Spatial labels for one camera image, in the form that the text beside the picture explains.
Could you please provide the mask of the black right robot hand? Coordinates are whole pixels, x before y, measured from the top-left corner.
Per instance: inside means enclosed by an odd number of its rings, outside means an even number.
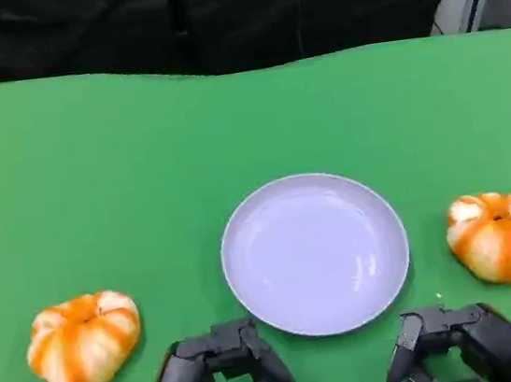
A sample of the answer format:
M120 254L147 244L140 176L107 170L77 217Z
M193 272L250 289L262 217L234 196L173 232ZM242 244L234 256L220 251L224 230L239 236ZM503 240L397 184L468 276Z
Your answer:
M445 309L441 304L406 311L386 382L440 382L424 366L453 347L476 377L454 382L511 382L511 321L488 304Z

